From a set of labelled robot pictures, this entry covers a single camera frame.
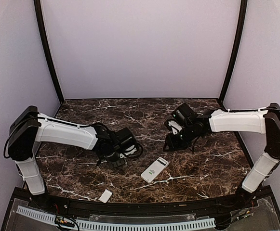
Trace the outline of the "white remote control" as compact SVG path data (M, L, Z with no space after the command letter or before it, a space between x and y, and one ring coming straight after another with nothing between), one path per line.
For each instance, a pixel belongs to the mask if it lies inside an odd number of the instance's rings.
M140 177L145 182L152 183L154 179L168 166L168 164L169 161L159 157L141 173Z

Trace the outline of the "white battery cover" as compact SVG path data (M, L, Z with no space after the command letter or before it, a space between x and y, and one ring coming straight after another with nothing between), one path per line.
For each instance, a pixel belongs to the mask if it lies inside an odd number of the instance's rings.
M112 192L108 189L105 189L102 195L98 198L102 203L107 203L112 196Z

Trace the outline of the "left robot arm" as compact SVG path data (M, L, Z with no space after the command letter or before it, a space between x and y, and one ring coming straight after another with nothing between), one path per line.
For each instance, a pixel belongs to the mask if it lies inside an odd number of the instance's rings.
M43 210L53 206L35 159L34 147L53 142L80 147L96 153L98 163L106 160L111 168L125 164L125 158L137 158L143 152L128 128L117 132L102 123L82 125L49 117L29 106L10 126L3 156L17 164L34 201Z

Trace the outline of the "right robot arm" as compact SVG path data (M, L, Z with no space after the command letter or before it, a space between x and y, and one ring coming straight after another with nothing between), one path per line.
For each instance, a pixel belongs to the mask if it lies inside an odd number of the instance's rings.
M266 136L263 153L242 181L240 191L231 199L236 209L249 203L250 194L280 164L280 106L277 103L259 109L211 109L202 113L196 113L184 103L172 112L172 116L165 122L170 131L165 138L165 152L188 149L199 137L213 132L253 132Z

